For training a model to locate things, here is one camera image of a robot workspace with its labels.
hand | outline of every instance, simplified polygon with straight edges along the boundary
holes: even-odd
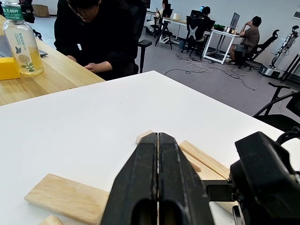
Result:
[[[100,72],[100,69],[98,67],[99,67],[99,65],[96,63],[89,63],[84,68],[88,69],[89,71],[91,71],[93,73],[98,73],[98,72]]]
[[[71,60],[73,60],[74,62],[77,62],[77,60],[72,56],[72,55],[67,55],[67,57]]]

laptop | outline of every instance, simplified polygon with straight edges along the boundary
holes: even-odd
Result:
[[[38,50],[41,57],[47,55],[48,53]],[[13,57],[13,53],[10,50],[8,41],[4,35],[0,36],[0,58]]]

man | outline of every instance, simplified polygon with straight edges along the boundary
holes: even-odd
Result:
[[[242,43],[250,46],[248,47],[248,53],[250,53],[252,49],[258,45],[260,38],[258,27],[261,25],[261,23],[262,19],[258,16],[255,16],[250,22],[247,22],[240,31],[240,37],[244,38]],[[231,45],[230,59],[226,59],[225,62],[232,62],[233,64],[235,63],[235,49],[236,45]]]
[[[209,14],[210,14],[210,7],[206,6],[202,9],[202,13],[203,13],[203,16],[206,20],[206,24],[207,24],[207,29],[210,30],[210,29],[214,29],[213,27],[213,24],[212,24],[212,21],[211,19],[209,18]]]
[[[59,0],[55,46],[105,80],[134,73],[137,43],[124,0]]]
[[[168,0],[163,0],[162,2],[162,9],[161,10],[156,10],[156,14],[155,14],[155,18],[157,20],[157,24],[158,24],[158,19],[163,17],[163,13],[164,13],[164,9],[166,7],[166,5],[168,4]],[[150,33],[152,33],[154,31],[154,28],[152,27],[152,25],[155,25],[155,20],[150,20],[148,22],[146,22],[145,26],[147,27],[147,29],[149,30]]]

computer screen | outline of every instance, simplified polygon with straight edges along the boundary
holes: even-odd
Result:
[[[191,12],[191,17],[200,17],[202,15],[203,15],[203,13],[200,11],[197,11],[197,10],[192,10],[192,12]]]
[[[239,14],[237,14],[237,13],[233,14],[233,18],[230,23],[230,28],[232,28],[232,29],[236,28],[236,25],[238,25],[239,18],[240,18]]]

white table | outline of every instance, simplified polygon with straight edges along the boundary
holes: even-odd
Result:
[[[212,37],[213,37],[214,34],[219,34],[219,35],[221,35],[221,37],[220,37],[220,39],[219,39],[219,42],[218,42],[218,44],[217,44],[217,47],[216,47],[215,51],[214,51],[214,52],[208,52],[208,48],[209,48],[209,46],[210,46],[210,41],[212,40]],[[224,43],[225,37],[229,37],[229,38],[231,38],[231,40],[230,40],[229,46],[227,47],[226,53],[223,54],[223,53],[220,53],[220,50],[221,50],[221,47],[222,47],[222,45],[223,45],[223,43]],[[219,63],[223,64],[224,61],[225,61],[225,59],[226,59],[226,56],[227,56],[227,54],[228,54],[228,52],[229,52],[229,50],[230,50],[230,46],[231,46],[232,43],[233,43],[233,40],[234,40],[235,38],[239,38],[239,37],[240,37],[239,35],[230,34],[230,33],[227,33],[227,32],[222,32],[222,31],[218,31],[218,30],[212,29],[212,30],[211,30],[211,34],[210,34],[210,38],[209,38],[208,43],[207,43],[207,45],[206,45],[206,47],[205,47],[205,50],[204,50],[204,55],[203,55],[203,57],[204,57],[204,58],[207,58],[207,59],[209,59],[209,60],[213,60],[213,61],[215,61],[215,62],[219,62]],[[222,59],[222,60],[218,60],[218,59],[216,59],[216,58],[211,57],[210,55],[213,55],[213,54],[219,54],[219,55],[222,55],[222,56],[223,56],[223,59]]]
[[[235,141],[256,131],[272,139],[282,133],[154,71],[4,105],[0,118],[4,225],[37,225],[52,214],[23,200],[48,173],[109,191],[136,137],[149,129],[188,140],[227,167],[239,159]],[[284,146],[299,169],[300,141]],[[217,225],[234,224],[212,208]]]

